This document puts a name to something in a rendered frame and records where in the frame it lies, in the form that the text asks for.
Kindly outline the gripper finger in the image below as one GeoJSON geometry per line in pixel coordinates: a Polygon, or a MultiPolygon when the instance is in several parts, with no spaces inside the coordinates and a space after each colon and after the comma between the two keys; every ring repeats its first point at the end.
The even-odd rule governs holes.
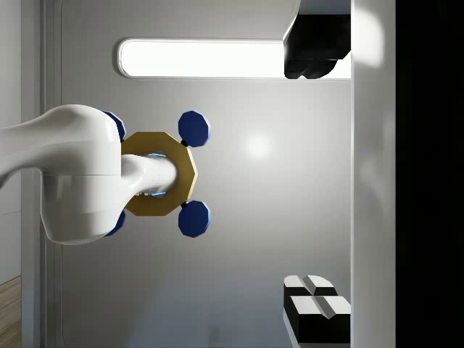
{"type": "Polygon", "coordinates": [[[319,79],[351,51],[351,0],[297,0],[283,36],[288,79],[319,79]]]}
{"type": "Polygon", "coordinates": [[[351,304],[318,275],[283,280],[283,321],[293,348],[350,348],[351,304]]]}

